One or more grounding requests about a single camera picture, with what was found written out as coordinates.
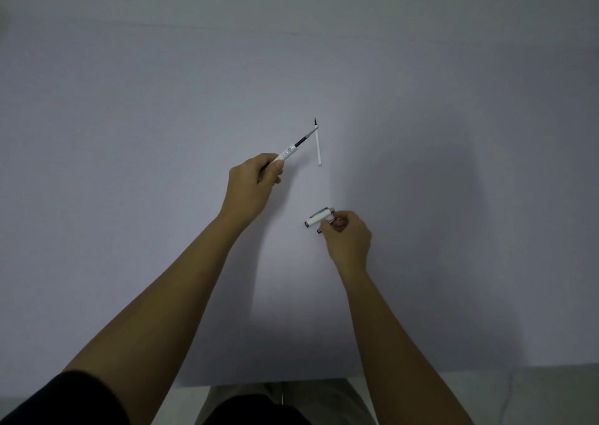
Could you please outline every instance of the right hand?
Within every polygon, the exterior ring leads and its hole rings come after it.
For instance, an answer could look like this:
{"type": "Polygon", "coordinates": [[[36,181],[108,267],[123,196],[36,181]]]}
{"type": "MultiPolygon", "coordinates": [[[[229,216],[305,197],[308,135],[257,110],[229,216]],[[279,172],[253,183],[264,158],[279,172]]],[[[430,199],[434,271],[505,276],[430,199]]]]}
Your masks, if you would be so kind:
{"type": "Polygon", "coordinates": [[[320,231],[339,274],[344,277],[352,272],[366,272],[372,233],[351,210],[338,210],[333,216],[337,220],[332,225],[326,220],[320,222],[320,231]]]}

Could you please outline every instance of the floor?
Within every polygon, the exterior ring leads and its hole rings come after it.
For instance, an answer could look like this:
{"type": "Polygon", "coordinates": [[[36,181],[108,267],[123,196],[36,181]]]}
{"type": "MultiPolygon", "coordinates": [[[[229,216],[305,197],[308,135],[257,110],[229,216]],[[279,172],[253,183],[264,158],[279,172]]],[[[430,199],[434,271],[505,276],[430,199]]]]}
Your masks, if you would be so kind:
{"type": "MultiPolygon", "coordinates": [[[[442,375],[477,425],[599,423],[599,364],[442,375]]],[[[372,410],[363,378],[350,378],[372,410]]],[[[173,389],[154,425],[193,424],[209,387],[173,389]]],[[[0,418],[22,398],[0,398],[0,418]]]]}

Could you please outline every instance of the khaki pants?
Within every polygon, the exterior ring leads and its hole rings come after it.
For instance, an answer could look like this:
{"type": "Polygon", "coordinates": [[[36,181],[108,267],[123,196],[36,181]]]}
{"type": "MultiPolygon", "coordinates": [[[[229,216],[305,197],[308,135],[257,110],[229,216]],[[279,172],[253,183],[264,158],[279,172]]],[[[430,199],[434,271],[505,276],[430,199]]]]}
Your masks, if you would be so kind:
{"type": "Polygon", "coordinates": [[[266,395],[277,405],[293,406],[312,425],[375,425],[362,397],[346,379],[217,385],[210,388],[196,425],[204,423],[229,398],[251,394],[266,395]]]}

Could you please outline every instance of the white wall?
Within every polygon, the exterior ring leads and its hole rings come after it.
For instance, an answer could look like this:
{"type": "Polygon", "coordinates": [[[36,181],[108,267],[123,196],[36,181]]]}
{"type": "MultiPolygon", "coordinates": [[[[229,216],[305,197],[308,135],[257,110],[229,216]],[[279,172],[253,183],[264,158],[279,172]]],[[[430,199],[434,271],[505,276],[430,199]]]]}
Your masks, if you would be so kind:
{"type": "Polygon", "coordinates": [[[599,0],[0,0],[15,13],[428,41],[599,45],[599,0]]]}

